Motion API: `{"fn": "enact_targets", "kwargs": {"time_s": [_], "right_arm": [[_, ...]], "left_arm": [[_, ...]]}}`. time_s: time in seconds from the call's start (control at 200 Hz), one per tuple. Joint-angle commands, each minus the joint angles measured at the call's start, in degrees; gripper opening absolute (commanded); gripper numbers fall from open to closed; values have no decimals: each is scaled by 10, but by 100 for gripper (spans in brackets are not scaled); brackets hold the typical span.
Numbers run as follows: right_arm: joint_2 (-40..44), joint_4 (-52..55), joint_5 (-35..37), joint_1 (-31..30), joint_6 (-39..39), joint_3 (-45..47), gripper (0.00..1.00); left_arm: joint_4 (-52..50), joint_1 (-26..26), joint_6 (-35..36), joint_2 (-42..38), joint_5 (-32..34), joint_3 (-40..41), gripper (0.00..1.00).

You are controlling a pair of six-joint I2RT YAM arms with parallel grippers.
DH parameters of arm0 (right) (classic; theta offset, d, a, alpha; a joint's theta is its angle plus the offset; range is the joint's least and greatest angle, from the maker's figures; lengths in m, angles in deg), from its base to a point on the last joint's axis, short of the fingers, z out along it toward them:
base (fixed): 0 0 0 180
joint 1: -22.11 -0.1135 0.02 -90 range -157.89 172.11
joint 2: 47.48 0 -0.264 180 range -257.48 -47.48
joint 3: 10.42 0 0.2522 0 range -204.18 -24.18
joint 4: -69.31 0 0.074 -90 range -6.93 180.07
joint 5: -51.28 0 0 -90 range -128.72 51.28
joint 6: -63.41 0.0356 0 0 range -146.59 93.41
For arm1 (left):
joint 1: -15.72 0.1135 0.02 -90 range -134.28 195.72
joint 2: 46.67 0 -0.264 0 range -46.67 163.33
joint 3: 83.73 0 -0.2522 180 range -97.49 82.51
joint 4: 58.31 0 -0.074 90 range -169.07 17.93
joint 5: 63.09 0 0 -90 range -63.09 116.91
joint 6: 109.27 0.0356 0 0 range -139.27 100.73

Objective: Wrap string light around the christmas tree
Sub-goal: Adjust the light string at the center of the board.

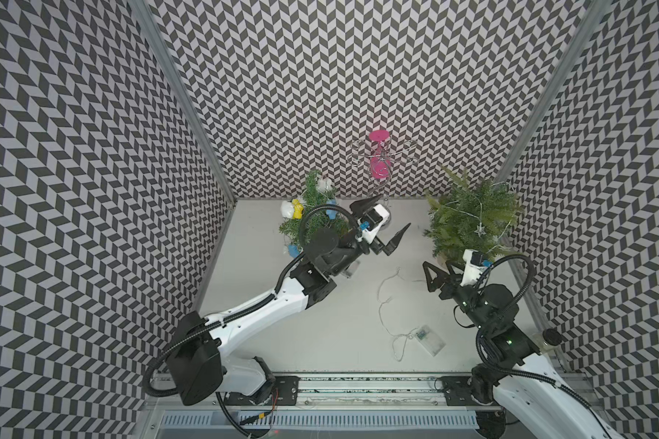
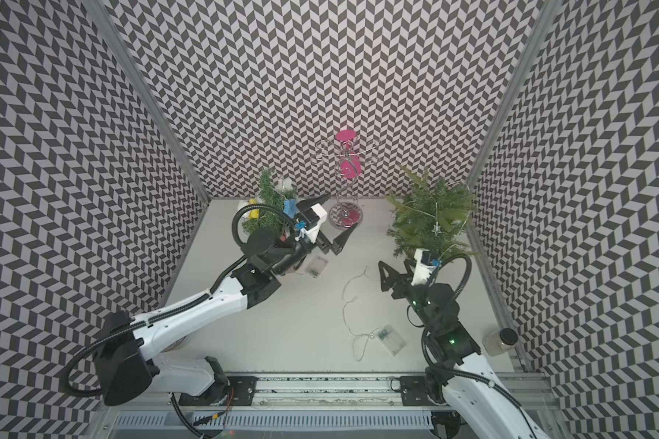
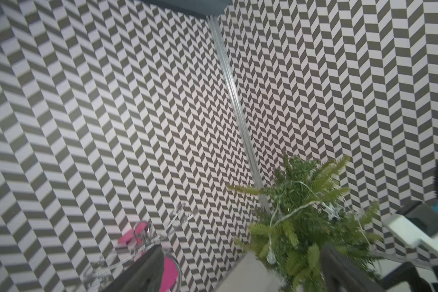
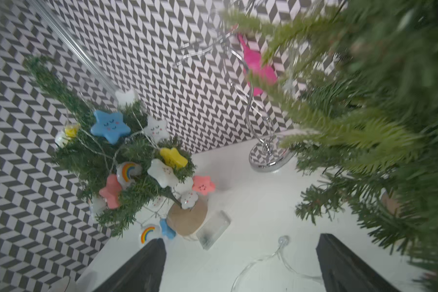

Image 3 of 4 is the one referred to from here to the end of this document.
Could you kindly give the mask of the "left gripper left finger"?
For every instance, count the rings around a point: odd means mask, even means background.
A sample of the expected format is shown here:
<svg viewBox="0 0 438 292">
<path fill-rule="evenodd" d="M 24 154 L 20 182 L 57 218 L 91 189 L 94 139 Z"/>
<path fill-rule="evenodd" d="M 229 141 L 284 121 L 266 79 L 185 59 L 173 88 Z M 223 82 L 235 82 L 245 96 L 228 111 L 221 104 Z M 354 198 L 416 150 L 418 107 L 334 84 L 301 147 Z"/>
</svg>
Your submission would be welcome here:
<svg viewBox="0 0 438 292">
<path fill-rule="evenodd" d="M 164 274 L 164 252 L 155 245 L 110 283 L 103 292 L 159 292 Z"/>
</svg>

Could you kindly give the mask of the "thin wire fairy light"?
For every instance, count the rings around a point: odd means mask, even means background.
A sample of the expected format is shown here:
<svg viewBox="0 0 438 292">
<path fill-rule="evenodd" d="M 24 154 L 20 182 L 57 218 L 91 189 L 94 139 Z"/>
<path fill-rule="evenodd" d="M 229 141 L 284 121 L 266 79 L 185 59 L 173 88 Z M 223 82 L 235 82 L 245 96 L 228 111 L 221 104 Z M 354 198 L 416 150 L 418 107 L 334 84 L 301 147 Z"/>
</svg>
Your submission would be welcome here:
<svg viewBox="0 0 438 292">
<path fill-rule="evenodd" d="M 372 249 L 379 238 L 365 227 L 377 215 L 376 202 L 358 212 L 346 210 L 349 189 L 334 180 L 315 184 L 291 180 L 270 191 L 276 204 L 266 223 L 266 245 L 261 251 L 266 264 L 314 267 L 326 243 L 363 268 L 373 264 Z"/>
</svg>

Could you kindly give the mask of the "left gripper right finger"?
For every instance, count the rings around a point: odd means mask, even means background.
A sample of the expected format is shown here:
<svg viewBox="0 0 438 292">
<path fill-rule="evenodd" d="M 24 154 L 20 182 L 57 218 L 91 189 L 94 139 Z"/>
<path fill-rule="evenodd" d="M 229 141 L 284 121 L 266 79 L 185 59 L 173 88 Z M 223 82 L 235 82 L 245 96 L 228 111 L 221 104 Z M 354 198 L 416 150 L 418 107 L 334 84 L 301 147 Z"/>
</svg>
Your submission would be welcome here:
<svg viewBox="0 0 438 292">
<path fill-rule="evenodd" d="M 328 292 L 384 292 L 384 289 L 333 245 L 321 249 L 320 265 Z"/>
</svg>

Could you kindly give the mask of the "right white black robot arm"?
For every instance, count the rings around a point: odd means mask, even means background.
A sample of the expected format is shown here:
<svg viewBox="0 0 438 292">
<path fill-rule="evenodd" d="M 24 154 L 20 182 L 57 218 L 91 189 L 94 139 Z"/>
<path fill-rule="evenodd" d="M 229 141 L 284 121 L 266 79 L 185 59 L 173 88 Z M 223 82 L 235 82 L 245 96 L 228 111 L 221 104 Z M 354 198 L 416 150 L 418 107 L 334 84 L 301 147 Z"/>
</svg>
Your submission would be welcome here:
<svg viewBox="0 0 438 292">
<path fill-rule="evenodd" d="M 434 171 L 436 200 L 432 203 L 410 201 L 385 223 L 391 234 L 409 248 L 423 245 L 438 257 L 438 160 Z M 438 265 L 432 266 L 438 279 Z M 429 283 L 418 273 L 415 265 L 405 262 L 386 275 L 381 282 L 388 290 L 406 282 L 412 292 L 438 292 L 438 281 Z"/>
</svg>

